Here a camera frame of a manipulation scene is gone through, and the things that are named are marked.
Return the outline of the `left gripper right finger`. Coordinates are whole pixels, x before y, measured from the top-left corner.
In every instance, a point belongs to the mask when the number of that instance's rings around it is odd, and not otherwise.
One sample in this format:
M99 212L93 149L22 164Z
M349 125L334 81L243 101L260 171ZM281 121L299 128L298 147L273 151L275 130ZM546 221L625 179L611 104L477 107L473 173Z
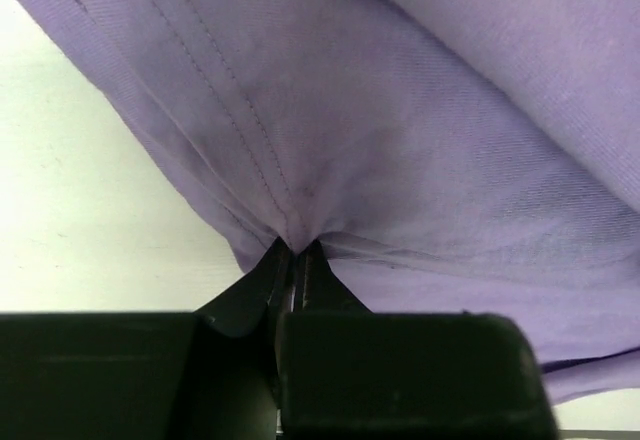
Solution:
M493 314L374 313L312 243L276 330L286 439L554 439L531 346Z

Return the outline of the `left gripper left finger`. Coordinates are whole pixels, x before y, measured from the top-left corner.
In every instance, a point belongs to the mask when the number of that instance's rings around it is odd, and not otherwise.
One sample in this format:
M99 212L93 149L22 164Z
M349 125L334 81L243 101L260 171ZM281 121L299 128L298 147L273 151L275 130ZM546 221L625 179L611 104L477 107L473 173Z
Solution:
M193 312L1 318L5 439L273 439L267 312L290 250Z

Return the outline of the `purple t shirt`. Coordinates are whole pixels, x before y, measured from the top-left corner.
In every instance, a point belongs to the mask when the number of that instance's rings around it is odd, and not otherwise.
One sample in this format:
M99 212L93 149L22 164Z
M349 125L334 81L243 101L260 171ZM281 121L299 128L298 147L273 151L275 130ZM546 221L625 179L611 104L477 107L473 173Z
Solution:
M639 0L18 0L251 269L495 312L556 403L639 384Z

